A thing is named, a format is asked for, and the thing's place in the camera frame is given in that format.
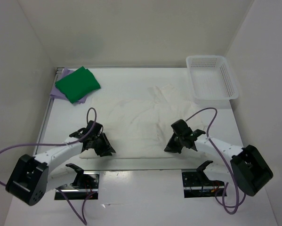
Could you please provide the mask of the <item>white t-shirt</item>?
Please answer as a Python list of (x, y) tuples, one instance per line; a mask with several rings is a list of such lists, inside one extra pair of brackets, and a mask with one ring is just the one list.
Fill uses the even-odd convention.
[(172, 158), (164, 151), (171, 125), (199, 110), (193, 100), (171, 84), (149, 87), (148, 100), (96, 97), (92, 106), (115, 153), (112, 159)]

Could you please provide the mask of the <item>green t-shirt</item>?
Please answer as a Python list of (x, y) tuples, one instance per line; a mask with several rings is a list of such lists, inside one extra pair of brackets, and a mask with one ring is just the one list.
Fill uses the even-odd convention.
[(68, 69), (63, 72), (67, 75), (55, 82), (55, 88), (71, 104), (84, 103), (89, 93), (101, 89), (94, 74), (83, 66), (73, 72)]

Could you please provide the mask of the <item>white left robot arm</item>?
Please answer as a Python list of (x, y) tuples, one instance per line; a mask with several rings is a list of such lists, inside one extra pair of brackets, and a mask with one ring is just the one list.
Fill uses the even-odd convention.
[(37, 204), (44, 194), (64, 185), (90, 187), (91, 177), (68, 160), (93, 149), (100, 157), (115, 153), (103, 132), (103, 125), (89, 121), (85, 128), (69, 135), (61, 144), (35, 156), (22, 155), (5, 186), (8, 193), (29, 206)]

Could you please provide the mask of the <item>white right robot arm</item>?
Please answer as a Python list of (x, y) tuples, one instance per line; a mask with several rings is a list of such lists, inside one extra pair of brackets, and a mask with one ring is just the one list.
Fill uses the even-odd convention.
[(106, 121), (104, 130), (116, 150), (110, 170), (193, 170), (201, 185), (231, 183), (254, 196), (273, 172), (252, 145), (242, 147), (192, 129), (180, 119), (166, 127), (153, 122)]

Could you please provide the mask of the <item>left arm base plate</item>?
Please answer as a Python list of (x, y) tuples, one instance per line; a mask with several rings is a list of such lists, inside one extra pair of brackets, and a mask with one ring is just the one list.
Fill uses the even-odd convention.
[(91, 195), (91, 200), (98, 199), (99, 188), (99, 171), (85, 171), (83, 176), (75, 179), (72, 183), (60, 186), (59, 189), (66, 195), (69, 200), (84, 200)]

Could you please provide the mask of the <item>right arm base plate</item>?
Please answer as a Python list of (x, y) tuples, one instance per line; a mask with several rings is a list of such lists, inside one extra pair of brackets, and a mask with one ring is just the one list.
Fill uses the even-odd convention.
[(223, 181), (209, 180), (203, 172), (197, 172), (196, 169), (182, 170), (181, 174), (185, 198), (214, 197), (223, 193)]

